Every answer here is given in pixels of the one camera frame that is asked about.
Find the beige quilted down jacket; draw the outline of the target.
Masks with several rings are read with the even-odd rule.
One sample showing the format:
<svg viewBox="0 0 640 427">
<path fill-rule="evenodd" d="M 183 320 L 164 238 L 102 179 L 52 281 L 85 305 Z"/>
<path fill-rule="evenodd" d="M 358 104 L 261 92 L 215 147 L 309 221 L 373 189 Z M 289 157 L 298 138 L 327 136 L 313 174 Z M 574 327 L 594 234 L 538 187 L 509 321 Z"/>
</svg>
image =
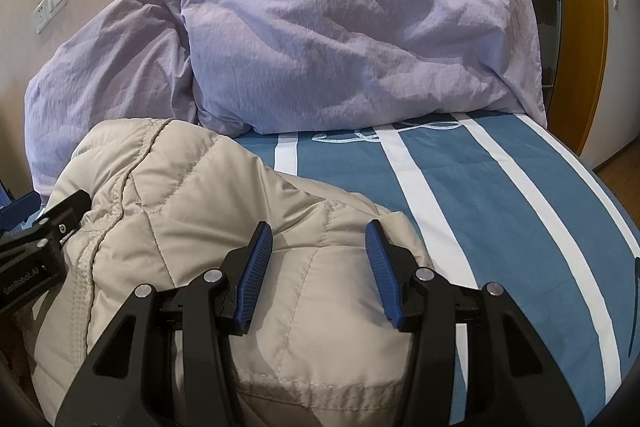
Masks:
<svg viewBox="0 0 640 427">
<path fill-rule="evenodd" d="M 427 262 L 403 213 L 274 171 L 233 140 L 175 120 L 97 124 L 44 200 L 54 206 L 80 190 L 92 207 L 65 245 L 66 280 L 28 329 L 47 419 L 136 286 L 186 285 L 265 221 L 273 253 L 250 331 L 231 341 L 248 423 L 392 423 L 410 338 L 386 320 L 364 234 L 378 220 L 392 243 Z"/>
</svg>

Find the blue white striped bed sheet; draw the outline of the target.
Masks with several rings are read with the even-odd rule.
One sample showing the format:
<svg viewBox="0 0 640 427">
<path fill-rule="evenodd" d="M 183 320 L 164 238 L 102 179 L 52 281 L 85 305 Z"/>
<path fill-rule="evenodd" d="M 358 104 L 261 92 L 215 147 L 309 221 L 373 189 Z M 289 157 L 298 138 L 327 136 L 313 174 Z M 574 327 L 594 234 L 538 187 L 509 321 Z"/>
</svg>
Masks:
<svg viewBox="0 0 640 427">
<path fill-rule="evenodd" d="M 530 118 L 430 115 L 377 128 L 247 133 L 281 172 L 405 213 L 451 283 L 503 285 L 595 418 L 639 355 L 639 231 Z"/>
</svg>

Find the small lavender pillow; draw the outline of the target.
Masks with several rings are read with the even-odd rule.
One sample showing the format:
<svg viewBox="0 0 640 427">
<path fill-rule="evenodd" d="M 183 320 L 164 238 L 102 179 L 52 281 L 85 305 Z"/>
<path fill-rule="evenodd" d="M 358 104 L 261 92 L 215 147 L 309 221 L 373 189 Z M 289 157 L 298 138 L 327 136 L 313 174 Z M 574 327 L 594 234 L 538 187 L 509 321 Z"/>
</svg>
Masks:
<svg viewBox="0 0 640 427">
<path fill-rule="evenodd" d="M 32 186 L 48 198 L 99 122 L 196 122 L 193 70 L 180 0 L 115 0 L 60 46 L 29 81 L 25 152 Z"/>
</svg>

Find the large lavender pillow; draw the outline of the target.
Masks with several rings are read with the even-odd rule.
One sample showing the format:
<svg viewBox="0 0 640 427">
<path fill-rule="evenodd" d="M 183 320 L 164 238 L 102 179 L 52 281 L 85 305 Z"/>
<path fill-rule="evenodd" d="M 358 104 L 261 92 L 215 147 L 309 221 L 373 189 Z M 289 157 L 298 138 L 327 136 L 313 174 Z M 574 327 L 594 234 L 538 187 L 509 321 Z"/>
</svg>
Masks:
<svg viewBox="0 0 640 427">
<path fill-rule="evenodd" d="M 180 0 L 201 124 L 237 136 L 477 109 L 547 120 L 532 0 Z"/>
</svg>

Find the white wall switch plate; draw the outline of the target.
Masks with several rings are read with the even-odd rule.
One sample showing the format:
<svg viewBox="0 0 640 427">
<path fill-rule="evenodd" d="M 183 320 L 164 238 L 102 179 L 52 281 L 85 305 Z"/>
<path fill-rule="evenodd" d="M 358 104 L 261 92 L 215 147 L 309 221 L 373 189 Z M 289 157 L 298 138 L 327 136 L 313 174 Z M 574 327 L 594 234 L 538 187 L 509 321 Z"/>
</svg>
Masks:
<svg viewBox="0 0 640 427">
<path fill-rule="evenodd" d="M 64 8 L 68 0 L 41 0 L 32 12 L 32 28 L 40 35 L 47 24 Z"/>
</svg>

